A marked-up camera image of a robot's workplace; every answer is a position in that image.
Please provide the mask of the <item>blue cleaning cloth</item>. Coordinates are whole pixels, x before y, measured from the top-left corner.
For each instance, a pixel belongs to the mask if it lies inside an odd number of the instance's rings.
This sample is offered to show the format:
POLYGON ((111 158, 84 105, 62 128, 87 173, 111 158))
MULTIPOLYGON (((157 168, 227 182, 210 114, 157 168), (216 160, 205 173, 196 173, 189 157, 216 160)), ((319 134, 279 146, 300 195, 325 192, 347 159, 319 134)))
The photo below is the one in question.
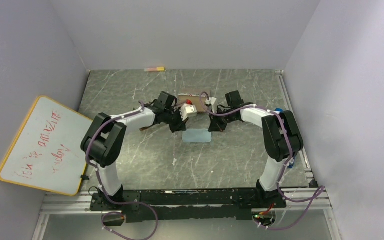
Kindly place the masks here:
POLYGON ((207 129, 187 129, 182 133, 184 143, 210 143, 212 133, 207 129))

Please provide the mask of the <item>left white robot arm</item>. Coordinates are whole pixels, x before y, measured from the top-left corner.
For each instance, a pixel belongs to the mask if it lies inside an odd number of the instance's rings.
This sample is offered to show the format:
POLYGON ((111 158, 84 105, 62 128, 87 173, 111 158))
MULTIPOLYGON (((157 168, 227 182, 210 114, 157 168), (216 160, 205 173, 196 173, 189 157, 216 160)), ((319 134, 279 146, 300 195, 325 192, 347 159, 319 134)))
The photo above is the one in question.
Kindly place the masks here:
POLYGON ((116 161, 120 156, 124 138, 131 132, 166 124, 172 133, 185 131, 194 105, 179 103, 178 99, 163 91, 149 103, 119 115, 103 112, 95 116, 80 148, 86 163, 93 167, 98 179, 98 190, 104 195, 103 203, 110 210, 117 210, 124 200, 124 187, 118 177, 116 161))

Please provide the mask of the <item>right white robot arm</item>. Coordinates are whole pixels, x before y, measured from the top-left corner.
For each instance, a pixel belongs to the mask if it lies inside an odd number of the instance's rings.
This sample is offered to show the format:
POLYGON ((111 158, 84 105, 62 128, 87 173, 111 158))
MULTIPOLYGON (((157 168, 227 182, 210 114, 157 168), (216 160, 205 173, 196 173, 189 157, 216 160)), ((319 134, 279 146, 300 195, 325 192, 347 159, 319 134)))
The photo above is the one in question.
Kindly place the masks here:
POLYGON ((257 181, 259 190, 254 199, 258 206, 268 207, 274 201, 274 194, 280 191, 289 162, 304 148, 294 114, 290 110, 269 110, 252 102, 244 102, 237 90, 225 95, 227 106, 216 105, 217 99, 206 92, 202 92, 200 98, 210 117, 209 132, 223 132, 229 123, 236 121, 261 128, 268 160, 257 181))

